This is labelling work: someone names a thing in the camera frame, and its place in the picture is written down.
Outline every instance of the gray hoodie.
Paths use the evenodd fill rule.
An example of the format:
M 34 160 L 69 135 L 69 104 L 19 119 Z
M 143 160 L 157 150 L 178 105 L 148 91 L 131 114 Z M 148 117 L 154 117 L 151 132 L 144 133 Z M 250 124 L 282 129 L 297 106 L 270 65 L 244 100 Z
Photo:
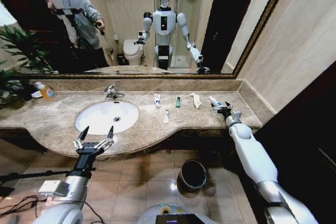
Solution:
M 53 3 L 56 9 L 64 8 L 82 8 L 93 22 L 101 19 L 100 13 L 95 9 L 89 0 L 49 0 Z M 75 29 L 71 26 L 70 21 L 61 15 L 60 18 L 63 20 L 69 35 L 69 39 L 73 44 L 77 44 L 77 35 Z M 76 24 L 81 37 L 85 38 L 88 43 L 94 48 L 99 49 L 100 43 L 97 36 L 96 28 L 93 24 L 82 14 L 75 15 Z

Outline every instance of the white sink basin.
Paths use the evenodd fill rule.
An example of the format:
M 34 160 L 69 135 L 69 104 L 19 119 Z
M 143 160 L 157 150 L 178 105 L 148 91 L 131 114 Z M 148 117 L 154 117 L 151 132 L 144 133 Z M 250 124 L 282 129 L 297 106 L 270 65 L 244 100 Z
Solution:
M 138 119 L 138 108 L 128 102 L 99 102 L 81 111 L 76 118 L 76 128 L 83 131 L 90 126 L 88 134 L 107 135 L 113 125 L 118 133 L 130 128 Z

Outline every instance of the toilet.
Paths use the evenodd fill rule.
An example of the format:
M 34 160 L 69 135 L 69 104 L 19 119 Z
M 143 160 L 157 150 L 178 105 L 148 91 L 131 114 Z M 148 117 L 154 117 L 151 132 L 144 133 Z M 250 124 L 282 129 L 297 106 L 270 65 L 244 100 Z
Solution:
M 143 45 L 134 44 L 136 39 L 126 39 L 124 41 L 124 55 L 130 65 L 139 66 L 143 54 Z

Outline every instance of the gold mirror frame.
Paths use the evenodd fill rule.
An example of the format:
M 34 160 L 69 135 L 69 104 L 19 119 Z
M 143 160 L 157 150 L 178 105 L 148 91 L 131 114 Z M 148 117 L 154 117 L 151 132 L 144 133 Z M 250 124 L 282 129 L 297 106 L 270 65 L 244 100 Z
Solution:
M 228 74 L 19 74 L 19 79 L 236 79 L 278 0 L 269 0 L 233 71 Z

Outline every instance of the humanoid robot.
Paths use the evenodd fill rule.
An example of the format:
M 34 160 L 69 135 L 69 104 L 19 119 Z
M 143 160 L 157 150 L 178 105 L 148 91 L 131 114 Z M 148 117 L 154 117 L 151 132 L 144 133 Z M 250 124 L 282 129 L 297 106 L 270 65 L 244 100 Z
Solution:
M 159 68 L 167 69 L 172 60 L 173 47 L 171 46 L 171 40 L 176 22 L 182 31 L 187 49 L 197 65 L 196 72 L 209 73 L 209 68 L 203 66 L 203 56 L 196 48 L 195 43 L 189 41 L 189 30 L 185 15 L 179 13 L 176 16 L 175 11 L 169 7 L 169 0 L 160 0 L 160 7 L 153 15 L 149 12 L 144 13 L 144 30 L 139 32 L 139 38 L 135 44 L 145 44 L 150 36 L 153 23 L 156 38 L 155 58 L 159 62 Z
M 241 123 L 241 112 L 232 111 L 229 103 L 214 108 L 224 116 L 246 174 L 255 182 L 262 197 L 269 202 L 269 206 L 265 209 L 267 223 L 317 224 L 309 209 L 278 184 L 278 171 L 274 163 L 263 146 L 254 138 L 251 128 Z M 33 222 L 34 224 L 82 223 L 81 210 L 86 200 L 87 183 L 93 170 L 93 161 L 114 143 L 113 127 L 102 142 L 82 143 L 88 129 L 89 127 L 74 140 L 79 158 L 74 168 L 68 172 L 65 181 L 47 180 L 40 188 L 40 194 L 49 196 L 47 203 L 50 207 Z M 148 208 L 136 222 L 136 224 L 154 223 L 215 224 L 216 222 L 207 216 L 187 212 L 179 206 L 160 204 Z

